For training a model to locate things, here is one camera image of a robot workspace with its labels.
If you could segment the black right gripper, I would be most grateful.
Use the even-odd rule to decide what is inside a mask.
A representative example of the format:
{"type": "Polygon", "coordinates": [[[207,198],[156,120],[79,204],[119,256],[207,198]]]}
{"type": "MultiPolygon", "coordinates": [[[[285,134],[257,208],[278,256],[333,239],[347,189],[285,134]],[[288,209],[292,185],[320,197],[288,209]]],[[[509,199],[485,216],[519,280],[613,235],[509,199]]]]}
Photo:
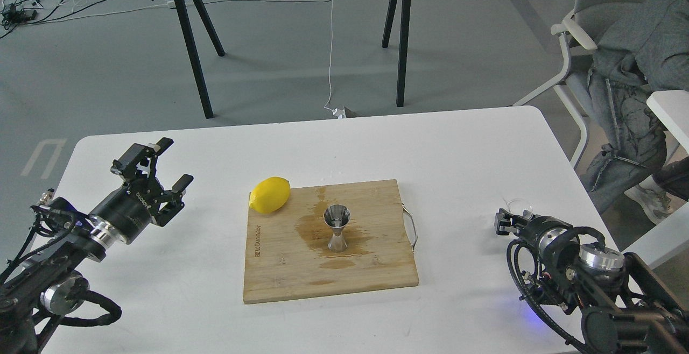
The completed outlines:
{"type": "Polygon", "coordinates": [[[549,247],[571,228],[572,225],[549,215],[531,216],[530,210],[524,210],[519,215],[499,209],[495,214],[495,233],[498,236],[519,234],[520,244],[540,260],[570,259],[578,251],[578,236],[572,236],[556,247],[549,247]]]}

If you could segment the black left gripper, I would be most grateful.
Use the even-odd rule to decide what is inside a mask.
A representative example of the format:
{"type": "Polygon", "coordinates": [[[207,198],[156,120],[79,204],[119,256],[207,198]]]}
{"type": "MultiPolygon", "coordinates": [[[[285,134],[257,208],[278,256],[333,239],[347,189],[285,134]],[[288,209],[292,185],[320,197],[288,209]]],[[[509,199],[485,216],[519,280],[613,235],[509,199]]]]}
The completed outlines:
{"type": "Polygon", "coordinates": [[[148,225],[164,227],[183,209],[183,195],[194,177],[183,174],[168,190],[163,190],[156,177],[158,156],[173,143],[170,138],[162,138],[154,145],[133,144],[113,161],[110,171],[120,176],[123,184],[89,213],[91,239],[103,246],[114,242],[131,244],[148,225]],[[127,189],[134,182],[143,182],[144,190],[163,191],[148,196],[127,189]]]}

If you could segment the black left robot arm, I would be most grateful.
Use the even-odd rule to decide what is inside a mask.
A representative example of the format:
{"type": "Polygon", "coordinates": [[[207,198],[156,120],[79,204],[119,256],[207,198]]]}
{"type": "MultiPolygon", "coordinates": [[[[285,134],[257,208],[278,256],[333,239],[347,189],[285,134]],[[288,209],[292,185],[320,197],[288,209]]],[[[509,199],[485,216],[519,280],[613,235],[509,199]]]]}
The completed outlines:
{"type": "Polygon", "coordinates": [[[113,300],[89,288],[77,267],[102,261],[114,242],[130,244],[147,225],[165,226],[183,208],[191,175],[171,189],[157,179],[157,161],[173,140],[133,144],[111,172],[123,184],[84,214],[54,190],[32,206],[35,219],[15,258],[2,272],[2,353],[40,353],[60,325],[98,327],[119,320],[113,300]]]}

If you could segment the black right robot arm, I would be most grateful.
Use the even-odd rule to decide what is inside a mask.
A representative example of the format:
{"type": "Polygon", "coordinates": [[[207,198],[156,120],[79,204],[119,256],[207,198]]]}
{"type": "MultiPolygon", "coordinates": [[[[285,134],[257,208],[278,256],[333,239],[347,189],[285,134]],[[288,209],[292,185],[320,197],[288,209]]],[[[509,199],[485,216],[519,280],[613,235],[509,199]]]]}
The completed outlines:
{"type": "Polygon", "coordinates": [[[687,353],[687,310],[635,253],[606,246],[602,233],[551,216],[500,209],[520,299],[582,353],[687,353]]]}

